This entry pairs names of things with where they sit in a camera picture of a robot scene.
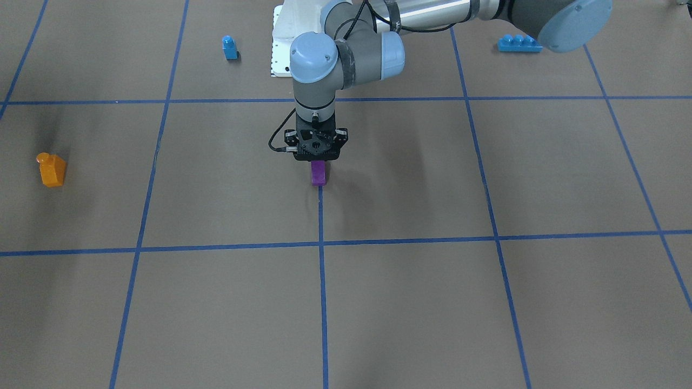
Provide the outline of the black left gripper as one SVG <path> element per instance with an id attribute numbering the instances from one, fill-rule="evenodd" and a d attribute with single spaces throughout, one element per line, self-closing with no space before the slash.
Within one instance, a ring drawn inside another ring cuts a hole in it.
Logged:
<path id="1" fill-rule="evenodd" d="M 348 142 L 346 128 L 335 130 L 285 130 L 286 151 L 299 162 L 332 162 L 341 155 L 341 148 Z"/>

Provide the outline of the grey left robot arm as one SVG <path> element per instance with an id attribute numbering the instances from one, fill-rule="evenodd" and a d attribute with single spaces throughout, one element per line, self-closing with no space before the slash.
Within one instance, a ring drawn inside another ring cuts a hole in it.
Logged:
<path id="1" fill-rule="evenodd" d="M 407 33 L 437 33 L 475 19 L 502 20 L 552 52 L 583 46 L 603 29 L 612 1 L 306 1 L 317 12 L 316 29 L 291 32 L 296 127 L 284 147 L 301 162 L 330 162 L 348 142 L 336 125 L 338 90 L 398 76 L 405 67 Z"/>

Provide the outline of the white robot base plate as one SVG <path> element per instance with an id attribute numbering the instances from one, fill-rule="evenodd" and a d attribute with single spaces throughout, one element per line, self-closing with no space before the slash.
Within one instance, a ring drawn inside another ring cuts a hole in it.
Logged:
<path id="1" fill-rule="evenodd" d="M 291 77 L 289 52 L 296 37 L 295 6 L 295 1 L 284 1 L 272 12 L 271 77 Z"/>

